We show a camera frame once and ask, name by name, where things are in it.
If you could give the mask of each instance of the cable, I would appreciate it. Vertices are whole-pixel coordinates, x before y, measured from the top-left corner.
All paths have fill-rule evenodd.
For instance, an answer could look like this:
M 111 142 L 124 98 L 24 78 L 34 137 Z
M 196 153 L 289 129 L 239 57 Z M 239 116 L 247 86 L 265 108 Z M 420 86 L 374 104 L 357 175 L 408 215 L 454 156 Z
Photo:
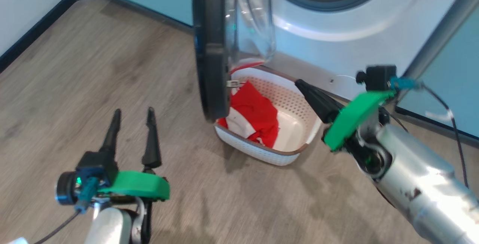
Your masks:
M 401 127 L 402 127 L 407 133 L 409 133 L 409 131 L 406 129 L 406 127 L 402 124 L 402 122 L 401 122 L 398 118 L 396 118 L 395 116 L 393 116 L 393 114 L 390 114 L 390 117 L 391 117 L 393 120 L 395 120 L 399 125 L 401 125 Z
M 46 237 L 40 239 L 39 241 L 35 242 L 34 244 L 42 244 L 51 237 L 53 237 L 56 233 L 60 232 L 60 230 L 63 229 L 63 227 L 67 226 L 74 218 L 76 218 L 80 214 L 79 211 L 75 212 L 68 220 L 65 220 L 59 227 L 57 227 L 55 230 L 53 230 L 50 234 L 46 235 Z
M 432 89 L 430 89 L 429 87 L 424 85 L 424 83 L 421 83 L 421 87 L 423 89 L 425 89 L 427 92 L 429 92 L 432 96 L 434 96 L 434 98 L 436 98 L 436 100 L 439 101 L 445 107 L 445 109 L 448 111 L 448 115 L 450 115 L 450 117 L 451 117 L 452 127 L 453 127 L 454 134 L 455 134 L 455 140 L 457 141 L 457 147 L 459 148 L 459 156 L 461 158 L 462 176 L 464 177 L 464 185 L 467 188 L 469 188 L 469 184 L 467 183 L 466 163 L 464 162 L 464 154 L 462 152 L 462 145 L 461 145 L 461 142 L 460 142 L 460 139 L 459 139 L 459 132 L 457 131 L 457 126 L 455 124 L 454 115 L 452 114 L 452 111 L 449 109 L 448 104 L 446 104 L 446 102 L 444 102 L 444 100 L 441 99 L 441 97 L 439 97 Z
M 241 65 L 240 67 L 233 68 L 229 72 L 229 74 L 232 75 L 234 72 L 236 72 L 238 70 L 245 69 L 245 68 L 250 68 L 250 67 L 255 67 L 255 66 L 258 66 L 258 65 L 262 65 L 263 63 L 265 63 L 265 62 L 260 61 L 260 62 L 246 63 L 246 64 Z

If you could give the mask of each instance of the black cable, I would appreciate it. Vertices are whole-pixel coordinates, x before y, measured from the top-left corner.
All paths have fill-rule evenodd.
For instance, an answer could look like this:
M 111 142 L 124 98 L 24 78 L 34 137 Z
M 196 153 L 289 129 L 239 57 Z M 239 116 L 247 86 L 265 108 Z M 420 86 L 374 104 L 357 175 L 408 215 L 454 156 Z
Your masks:
M 448 111 L 448 113 L 451 111 L 449 109 L 448 104 L 446 104 L 446 102 L 444 102 L 444 100 L 441 99 L 441 97 L 439 97 L 432 89 L 430 89 L 429 87 L 424 85 L 424 83 L 421 84 L 421 87 L 423 89 L 425 89 L 427 92 L 429 92 L 432 96 L 434 96 L 434 98 L 436 98 L 445 107 L 445 109 Z M 457 131 L 457 126 L 455 125 L 454 116 L 452 114 L 451 114 L 451 121 L 452 121 L 453 130 L 454 130 L 454 133 L 455 133 L 455 140 L 457 141 L 457 147 L 459 148 L 459 156 L 461 158 L 462 176 L 464 177 L 464 185 L 467 188 L 469 188 L 469 184 L 467 183 L 466 163 L 464 162 L 464 154 L 462 152 L 462 145 L 461 145 L 461 142 L 460 142 L 460 139 L 459 139 L 459 132 Z
M 409 131 L 406 129 L 406 127 L 402 124 L 402 122 L 401 122 L 398 118 L 396 118 L 395 116 L 393 116 L 393 114 L 390 114 L 390 113 L 389 113 L 389 115 L 390 115 L 390 117 L 391 117 L 393 120 L 395 120 L 397 123 L 399 123 L 399 125 L 401 125 L 401 127 L 402 127 L 407 133 L 409 133 Z
M 60 230 L 63 229 L 67 224 L 69 224 L 74 218 L 76 218 L 80 214 L 79 211 L 75 212 L 74 215 L 72 215 L 68 220 L 65 220 L 59 227 L 57 227 L 55 230 L 53 230 L 50 234 L 46 235 L 46 237 L 40 239 L 39 241 L 35 242 L 34 244 L 42 244 L 51 237 L 53 237 L 56 233 L 60 232 Z

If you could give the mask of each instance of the baseboard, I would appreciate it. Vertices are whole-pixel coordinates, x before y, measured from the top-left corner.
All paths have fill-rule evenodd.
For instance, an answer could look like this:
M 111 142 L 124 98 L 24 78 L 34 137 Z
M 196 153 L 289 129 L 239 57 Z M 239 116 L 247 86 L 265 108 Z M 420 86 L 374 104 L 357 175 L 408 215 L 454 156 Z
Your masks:
M 77 0 L 61 0 L 37 24 L 27 31 L 13 46 L 0 57 L 0 73 L 18 58 L 38 37 L 41 36 Z
M 409 121 L 410 123 L 416 124 L 433 132 L 436 132 L 441 135 L 445 135 L 450 138 L 455 139 L 454 130 L 452 127 L 445 125 L 444 123 L 440 123 L 433 119 L 426 118 L 422 115 L 416 114 L 404 108 L 395 107 L 395 113 L 399 114 L 399 117 L 402 116 L 402 119 Z M 462 142 L 467 143 L 468 145 L 473 145 L 474 147 L 479 147 L 479 137 L 475 135 L 471 135 L 464 131 L 458 130 L 460 139 Z

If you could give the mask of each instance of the wooden floor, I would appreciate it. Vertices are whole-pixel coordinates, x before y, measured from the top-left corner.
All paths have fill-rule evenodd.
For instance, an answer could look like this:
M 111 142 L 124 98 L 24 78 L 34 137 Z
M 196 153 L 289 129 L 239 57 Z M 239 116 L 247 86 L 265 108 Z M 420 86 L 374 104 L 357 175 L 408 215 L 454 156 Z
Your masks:
M 426 243 L 359 172 L 315 142 L 275 167 L 222 143 L 205 122 L 190 34 L 110 0 L 82 0 L 0 74 L 0 242 L 39 240 L 73 213 L 55 202 L 63 171 L 97 150 L 123 111 L 118 164 L 140 170 L 156 109 L 171 200 L 154 207 L 153 244 Z M 406 123 L 452 163 L 457 145 Z M 464 146 L 479 193 L 479 151 Z M 83 243 L 91 213 L 48 243 Z

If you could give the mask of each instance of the laundry basket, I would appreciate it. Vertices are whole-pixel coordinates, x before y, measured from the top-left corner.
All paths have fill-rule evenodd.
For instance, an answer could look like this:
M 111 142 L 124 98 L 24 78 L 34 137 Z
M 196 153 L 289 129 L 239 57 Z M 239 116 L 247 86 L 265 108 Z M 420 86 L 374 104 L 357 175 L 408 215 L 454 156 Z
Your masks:
M 271 149 L 236 135 L 216 123 L 214 129 L 219 138 L 269 164 L 282 166 L 294 162 L 311 143 L 322 124 L 294 82 L 263 67 L 238 70 L 233 73 L 232 80 L 249 80 L 263 96 L 271 100 L 278 110 L 278 137 Z

